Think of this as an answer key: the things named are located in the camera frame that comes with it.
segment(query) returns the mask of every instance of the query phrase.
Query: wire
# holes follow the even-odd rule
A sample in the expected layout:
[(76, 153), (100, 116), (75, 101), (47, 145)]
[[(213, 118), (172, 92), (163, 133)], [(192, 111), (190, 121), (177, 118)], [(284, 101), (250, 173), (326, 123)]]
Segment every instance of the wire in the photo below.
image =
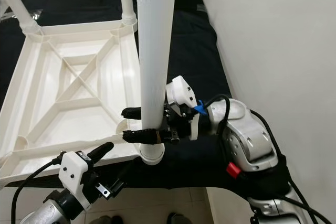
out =
[(213, 102), (217, 102), (217, 101), (220, 101), (222, 99), (229, 99), (228, 96), (224, 95), (224, 94), (218, 94), (218, 95), (215, 95), (214, 97), (212, 97), (209, 101), (207, 101), (203, 107), (206, 109), (207, 107), (209, 107)]
[[(258, 118), (261, 120), (261, 122), (264, 124), (264, 126), (265, 126), (265, 128), (266, 128), (266, 131), (268, 132), (268, 134), (269, 134), (269, 136), (270, 136), (270, 138), (271, 138), (271, 141), (272, 141), (272, 143), (273, 143), (273, 145), (274, 145), (274, 148), (275, 148), (275, 150), (276, 150), (276, 152), (277, 152), (277, 155), (278, 155), (278, 156), (279, 156), (279, 155), (282, 155), (281, 150), (280, 150), (280, 148), (279, 148), (279, 146), (278, 146), (278, 143), (277, 143), (277, 141), (275, 140), (275, 137), (274, 137), (274, 135), (273, 135), (273, 133), (272, 133), (272, 130), (271, 130), (271, 128), (269, 127), (269, 125), (268, 125), (268, 123), (266, 122), (266, 120), (265, 120), (265, 119), (264, 119), (258, 112), (254, 111), (254, 110), (250, 110), (250, 111), (251, 111), (251, 114), (253, 114), (253, 115), (255, 115), (256, 117), (258, 117)], [(305, 205), (305, 207), (311, 209), (310, 206), (309, 206), (309, 204), (308, 204), (308, 202), (306, 201), (306, 199), (304, 198), (303, 194), (301, 193), (300, 189), (299, 189), (298, 186), (294, 183), (294, 181), (293, 181), (293, 179), (292, 179), (291, 177), (289, 178), (289, 183), (291, 184), (291, 186), (293, 187), (294, 191), (297, 193), (297, 195), (298, 195), (299, 198), (301, 199), (303, 205)], [(317, 219), (315, 218), (314, 213), (313, 213), (312, 211), (307, 211), (307, 212), (308, 212), (308, 214), (309, 214), (311, 220), (313, 221), (313, 223), (314, 223), (314, 224), (318, 224), (318, 221), (317, 221)]]
[(255, 115), (256, 117), (258, 117), (259, 120), (261, 120), (261, 122), (262, 122), (263, 125), (265, 126), (266, 131), (268, 132), (268, 135), (270, 136), (271, 141), (272, 141), (272, 143), (273, 143), (273, 145), (274, 145), (275, 151), (277, 152), (277, 155), (278, 155), (278, 156), (282, 155), (281, 150), (280, 150), (280, 148), (279, 148), (279, 145), (278, 145), (278, 143), (275, 141), (275, 137), (274, 137), (274, 135), (273, 135), (273, 133), (272, 133), (272, 131), (271, 131), (271, 128), (269, 127), (268, 123), (266, 122), (266, 120), (265, 120), (265, 119), (264, 119), (258, 112), (254, 111), (254, 110), (250, 110), (250, 111), (251, 111), (251, 114), (252, 114), (252, 115)]
[(229, 118), (230, 99), (229, 99), (228, 96), (226, 96), (224, 94), (218, 94), (215, 97), (213, 97), (212, 99), (210, 99), (208, 102), (206, 102), (205, 105), (204, 105), (204, 108), (209, 107), (213, 102), (218, 101), (219, 99), (225, 100), (226, 108), (225, 108), (224, 118), (218, 124), (217, 134), (218, 134), (219, 145), (220, 145), (222, 153), (223, 153), (222, 157), (224, 159), (224, 164), (228, 164), (230, 162), (229, 157), (231, 157), (231, 154), (230, 154), (229, 148), (226, 146), (225, 141), (222, 139), (222, 136), (223, 136), (223, 132), (224, 132), (224, 129), (226, 127), (226, 124), (227, 124), (227, 120)]
[(319, 219), (321, 219), (326, 224), (332, 224), (325, 216), (323, 216), (322, 214), (320, 214), (319, 212), (317, 212), (316, 210), (312, 209), (311, 207), (309, 207), (306, 204), (300, 203), (300, 202), (298, 202), (296, 200), (287, 198), (287, 197), (282, 196), (282, 195), (278, 195), (278, 194), (273, 194), (273, 195), (274, 195), (275, 198), (282, 199), (284, 201), (287, 201), (287, 202), (289, 202), (289, 203), (291, 203), (291, 204), (293, 204), (295, 206), (298, 206), (298, 207), (306, 210), (309, 213), (309, 215), (310, 214), (315, 215), (316, 217), (318, 217)]
[(12, 201), (12, 209), (11, 209), (11, 224), (15, 224), (15, 219), (16, 219), (16, 202), (17, 202), (17, 198), (19, 196), (19, 193), (21, 192), (21, 190), (27, 185), (27, 183), (34, 178), (36, 175), (38, 175), (40, 172), (42, 172), (43, 170), (45, 170), (46, 168), (48, 168), (49, 166), (55, 164), (54, 160), (50, 161), (49, 163), (45, 164), (44, 166), (42, 166), (40, 169), (36, 170), (35, 172), (33, 172), (32, 174), (30, 174), (23, 182), (22, 184), (16, 189), (15, 193), (14, 193), (14, 197), (13, 197), (13, 201)]
[[(309, 204), (308, 204), (308, 202), (304, 198), (303, 194), (301, 193), (299, 187), (294, 183), (294, 181), (293, 181), (292, 178), (289, 179), (289, 183), (294, 188), (294, 191), (297, 193), (297, 195), (301, 199), (302, 203), (305, 204), (305, 205), (307, 205), (308, 207), (310, 207)], [(311, 212), (308, 212), (308, 214), (309, 214), (309, 216), (310, 216), (310, 218), (311, 218), (311, 220), (313, 221), (314, 224), (319, 224), (318, 221), (317, 221), (317, 219), (315, 218), (314, 214), (312, 214)]]

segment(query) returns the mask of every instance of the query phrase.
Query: black cloth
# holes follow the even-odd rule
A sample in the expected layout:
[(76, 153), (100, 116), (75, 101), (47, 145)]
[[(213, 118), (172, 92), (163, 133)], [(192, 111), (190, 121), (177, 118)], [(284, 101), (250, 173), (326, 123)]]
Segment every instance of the black cloth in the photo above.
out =
[[(41, 26), (99, 22), (121, 18), (120, 0), (23, 0), (28, 10), (42, 9)], [(202, 0), (175, 0), (167, 82), (182, 75), (196, 97), (208, 100), (218, 93), (230, 95), (211, 27)], [(0, 23), (0, 85), (4, 98), (24, 42), (17, 20)], [(128, 162), (97, 167), (103, 179), (113, 179)], [(181, 140), (165, 145), (162, 161), (134, 171), (129, 187), (223, 187), (237, 191), (225, 172), (215, 137)], [(62, 187), (58, 176), (32, 180), (32, 187)]]

